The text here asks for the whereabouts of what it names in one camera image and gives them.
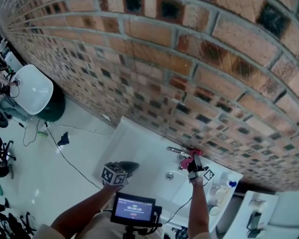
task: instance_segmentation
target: cable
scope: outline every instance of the cable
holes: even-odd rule
[[[97,187],[99,190],[101,190],[101,188],[99,188],[99,187],[96,186],[92,181],[90,181],[88,178],[86,178],[86,177],[84,176],[83,173],[81,173],[81,172],[80,172],[74,165],[72,165],[72,164],[65,158],[65,156],[64,156],[63,153],[61,152],[61,150],[60,150],[58,144],[56,143],[56,141],[55,141],[53,135],[51,134],[51,131],[49,130],[47,123],[46,123],[46,122],[44,122],[44,123],[45,123],[46,129],[49,131],[50,136],[52,137],[52,139],[53,139],[53,141],[54,141],[56,147],[57,147],[58,150],[60,151],[60,153],[61,153],[62,157],[65,159],[65,161],[68,162],[69,165],[71,165],[75,170],[77,170],[77,171],[79,172],[79,174],[81,174],[81,175],[82,175],[88,182],[90,182],[90,183],[93,184],[95,187]]]
[[[54,124],[53,122],[51,122],[51,124],[54,125],[55,127],[62,126],[62,127],[74,128],[74,129],[76,129],[76,130],[82,130],[82,131],[86,131],[86,132],[88,132],[88,133],[94,133],[94,134],[98,134],[98,135],[101,135],[101,136],[104,136],[104,137],[111,137],[111,136],[112,136],[112,135],[104,135],[104,134],[96,133],[96,130],[97,130],[97,129],[95,129],[94,132],[91,132],[91,131],[88,131],[88,130],[85,130],[85,129],[76,128],[76,127],[74,127],[74,126],[56,125],[56,124]]]
[[[174,213],[174,215],[173,215],[167,222],[165,222],[164,225],[167,224],[168,222],[170,222],[170,221],[175,217],[176,213],[177,213],[180,209],[182,209],[185,205],[187,205],[191,199],[192,199],[192,197],[186,202],[186,204],[184,204],[184,205],[182,205],[181,207],[179,207],[178,210]]]
[[[17,87],[18,87],[18,89],[19,89],[19,93],[17,94],[17,96],[16,97],[11,97],[11,98],[17,98],[19,95],[20,95],[20,88],[19,88],[19,86],[17,85]]]
[[[29,142],[27,145],[24,144],[25,133],[26,133],[25,127],[24,127],[24,125],[22,125],[21,123],[19,123],[19,125],[20,125],[22,128],[24,128],[24,136],[23,136],[23,141],[22,141],[24,147],[28,147],[30,143],[33,143],[33,142],[36,140],[36,136],[38,135],[38,126],[39,126],[39,122],[40,122],[40,121],[41,121],[41,119],[39,119],[39,121],[38,121],[38,123],[37,123],[37,125],[36,125],[36,132],[35,132],[34,140],[31,141],[31,142]]]

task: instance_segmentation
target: blue bottle cap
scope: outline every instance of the blue bottle cap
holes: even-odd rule
[[[235,182],[235,181],[230,181],[230,182],[229,182],[229,186],[230,186],[231,188],[234,188],[234,187],[237,186],[237,182]]]

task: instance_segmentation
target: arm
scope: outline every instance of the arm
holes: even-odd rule
[[[5,71],[6,69],[8,69],[8,66],[0,68],[0,71],[3,72],[3,71]]]
[[[209,232],[209,214],[201,177],[193,181],[193,197],[191,200],[188,222],[188,238]]]
[[[98,193],[62,213],[52,223],[51,227],[66,239],[72,238],[86,227],[94,215],[100,211],[119,189],[120,187],[118,186],[106,184]]]
[[[11,87],[11,86],[18,86],[18,84],[15,83],[15,82],[9,82],[7,86],[9,86],[9,87]]]

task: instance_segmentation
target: drain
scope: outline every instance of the drain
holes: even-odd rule
[[[165,178],[167,181],[170,181],[174,178],[174,174],[172,172],[166,173]]]

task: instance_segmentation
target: white sink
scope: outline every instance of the white sink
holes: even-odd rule
[[[95,169],[95,178],[101,185],[103,165],[108,162],[132,161],[140,164],[139,169],[129,179],[129,185],[122,189],[123,193],[155,198],[156,205],[163,207],[162,220],[167,221],[170,216],[192,196],[192,185],[188,182],[188,172],[178,171],[178,154],[167,151],[166,147],[181,147],[166,138],[122,117],[121,122],[112,136],[109,147],[104,152]],[[223,174],[231,180],[238,182],[242,175],[231,171],[204,157],[201,158],[204,166],[209,166],[215,176],[208,182],[204,189],[207,201],[213,183],[217,183]],[[173,173],[173,179],[167,180],[166,174]],[[234,188],[227,191],[219,215],[210,217],[210,230],[217,225]],[[190,204],[182,208],[173,218],[175,225],[187,226]]]
[[[29,114],[42,111],[51,99],[53,83],[34,65],[22,67],[12,81],[18,79],[20,85],[10,88],[11,97]]]

